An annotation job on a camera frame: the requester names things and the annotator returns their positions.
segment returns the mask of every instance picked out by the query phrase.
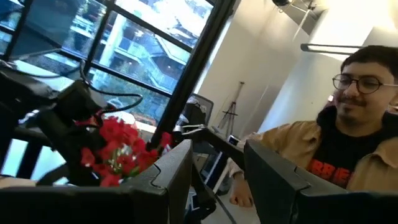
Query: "dark hair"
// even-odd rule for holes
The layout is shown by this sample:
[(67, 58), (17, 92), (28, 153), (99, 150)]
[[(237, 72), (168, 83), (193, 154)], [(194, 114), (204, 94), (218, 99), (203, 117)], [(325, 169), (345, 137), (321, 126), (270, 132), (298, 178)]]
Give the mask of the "dark hair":
[(376, 62), (388, 68), (396, 81), (398, 80), (398, 48), (396, 47), (370, 45), (359, 49), (341, 64), (340, 71), (342, 72), (345, 66), (354, 62)]

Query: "tan jacket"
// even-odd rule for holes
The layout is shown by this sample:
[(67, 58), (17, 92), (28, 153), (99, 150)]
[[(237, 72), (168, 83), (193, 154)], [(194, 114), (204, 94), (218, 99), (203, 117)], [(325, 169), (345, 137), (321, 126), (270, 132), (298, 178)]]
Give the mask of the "tan jacket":
[[(297, 121), (262, 134), (251, 134), (238, 146), (243, 147), (247, 139), (257, 139), (265, 147), (278, 151), (282, 157), (305, 169), (320, 144), (320, 131), (316, 121)], [(240, 168), (230, 162), (229, 173), (232, 175), (238, 171)], [(398, 137), (383, 141), (374, 153), (359, 160), (347, 189), (398, 190)]]

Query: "tripod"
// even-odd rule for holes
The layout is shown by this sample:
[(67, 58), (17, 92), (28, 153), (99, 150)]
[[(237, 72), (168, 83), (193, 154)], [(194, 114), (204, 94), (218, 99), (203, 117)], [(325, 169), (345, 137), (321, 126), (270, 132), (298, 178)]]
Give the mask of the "tripod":
[(231, 105), (229, 106), (227, 111), (223, 111), (224, 116), (223, 119), (221, 119), (219, 125), (217, 128), (223, 129), (226, 125), (226, 130), (225, 130), (225, 138), (228, 138), (228, 136), (232, 135), (232, 132), (234, 130), (234, 118), (237, 116), (235, 113), (236, 111), (236, 100), (238, 100), (239, 94), (241, 93), (242, 87), (244, 85), (244, 82), (239, 82), (239, 87), (238, 90), (235, 94), (235, 97), (233, 101), (231, 102)]

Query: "mustache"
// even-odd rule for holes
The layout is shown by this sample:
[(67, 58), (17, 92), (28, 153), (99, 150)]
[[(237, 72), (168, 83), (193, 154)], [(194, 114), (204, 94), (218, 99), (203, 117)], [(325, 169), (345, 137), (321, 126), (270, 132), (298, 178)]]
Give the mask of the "mustache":
[(356, 105), (356, 106), (366, 106), (366, 102), (356, 99), (356, 98), (347, 98), (347, 97), (339, 97), (337, 99), (337, 102), (339, 103), (346, 103), (350, 105)]

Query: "hand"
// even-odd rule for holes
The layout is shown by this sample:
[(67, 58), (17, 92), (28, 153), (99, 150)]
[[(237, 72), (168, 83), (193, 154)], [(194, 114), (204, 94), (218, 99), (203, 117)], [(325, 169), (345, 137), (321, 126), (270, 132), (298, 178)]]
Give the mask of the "hand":
[(229, 202), (240, 207), (251, 208), (253, 197), (250, 192), (248, 182), (243, 178), (243, 174), (236, 174), (232, 186), (232, 194)]

